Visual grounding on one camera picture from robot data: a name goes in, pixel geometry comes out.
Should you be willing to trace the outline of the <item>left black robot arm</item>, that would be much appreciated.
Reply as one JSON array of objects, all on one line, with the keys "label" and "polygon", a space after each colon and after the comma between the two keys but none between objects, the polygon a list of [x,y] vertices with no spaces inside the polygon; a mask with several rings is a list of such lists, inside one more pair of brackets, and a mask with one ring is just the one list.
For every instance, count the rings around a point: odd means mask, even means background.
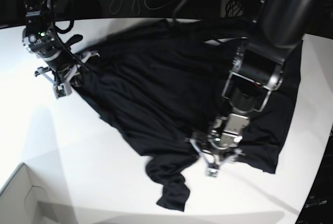
[{"label": "left black robot arm", "polygon": [[237,47],[207,133],[190,144],[217,177],[223,165],[243,162],[274,173],[296,103],[302,39],[320,0],[262,0],[258,17]]}]

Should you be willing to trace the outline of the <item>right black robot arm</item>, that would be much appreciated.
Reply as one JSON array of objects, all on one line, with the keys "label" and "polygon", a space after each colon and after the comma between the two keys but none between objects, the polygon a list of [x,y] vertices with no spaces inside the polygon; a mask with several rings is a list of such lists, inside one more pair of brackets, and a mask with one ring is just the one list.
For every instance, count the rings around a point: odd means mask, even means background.
[{"label": "right black robot arm", "polygon": [[71,46],[83,39],[80,34],[73,35],[66,42],[59,37],[61,34],[70,32],[74,26],[74,6],[71,7],[69,26],[61,29],[55,23],[57,0],[24,0],[24,2],[26,16],[22,44],[29,53],[47,64],[46,67],[38,67],[34,75],[43,76],[52,84],[57,99],[69,96],[73,86],[81,85],[80,68],[99,53],[97,51],[72,53]]}]

